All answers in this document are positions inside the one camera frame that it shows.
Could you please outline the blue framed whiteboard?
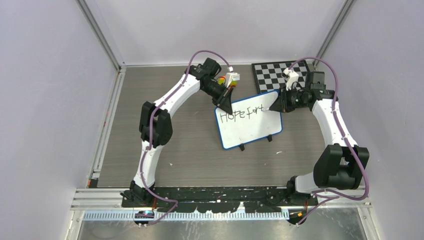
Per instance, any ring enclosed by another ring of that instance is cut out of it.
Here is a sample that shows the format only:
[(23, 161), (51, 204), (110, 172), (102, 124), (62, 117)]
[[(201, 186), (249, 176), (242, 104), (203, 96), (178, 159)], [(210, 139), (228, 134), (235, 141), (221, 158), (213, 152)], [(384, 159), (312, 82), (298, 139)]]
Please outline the blue framed whiteboard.
[(253, 95), (231, 103), (233, 115), (218, 107), (214, 114), (221, 146), (225, 150), (240, 145), (266, 139), (283, 131), (283, 118), (280, 112), (262, 111), (269, 108), (279, 96), (277, 90)]

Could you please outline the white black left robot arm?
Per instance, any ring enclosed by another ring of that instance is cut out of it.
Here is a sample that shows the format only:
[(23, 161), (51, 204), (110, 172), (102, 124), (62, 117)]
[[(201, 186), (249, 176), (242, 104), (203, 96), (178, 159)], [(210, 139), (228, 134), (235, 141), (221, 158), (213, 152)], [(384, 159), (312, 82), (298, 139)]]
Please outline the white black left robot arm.
[(221, 69), (211, 58), (202, 64), (189, 65), (181, 79), (164, 96), (142, 105), (139, 121), (142, 140), (140, 161), (129, 190), (123, 193), (126, 200), (136, 202), (141, 207), (148, 207), (153, 202), (153, 186), (160, 154), (173, 135), (172, 118), (192, 95), (202, 91), (212, 98), (213, 105), (227, 114), (233, 113), (231, 83), (238, 81), (240, 74), (229, 66), (224, 82), (219, 83), (216, 77)]

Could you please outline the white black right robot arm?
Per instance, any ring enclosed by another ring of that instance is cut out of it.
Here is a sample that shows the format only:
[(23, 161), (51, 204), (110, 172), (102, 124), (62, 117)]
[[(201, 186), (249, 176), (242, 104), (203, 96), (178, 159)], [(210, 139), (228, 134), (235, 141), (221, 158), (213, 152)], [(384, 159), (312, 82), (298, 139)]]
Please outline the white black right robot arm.
[(320, 127), (325, 149), (311, 173), (293, 176), (287, 182), (285, 198), (291, 205), (299, 205), (311, 194), (325, 190), (356, 190), (364, 176), (370, 153), (351, 137), (340, 114), (335, 90), (328, 90), (325, 74), (313, 71), (306, 76), (305, 86), (297, 88), (299, 75), (285, 69), (286, 81), (270, 111), (289, 113), (297, 108), (309, 108)]

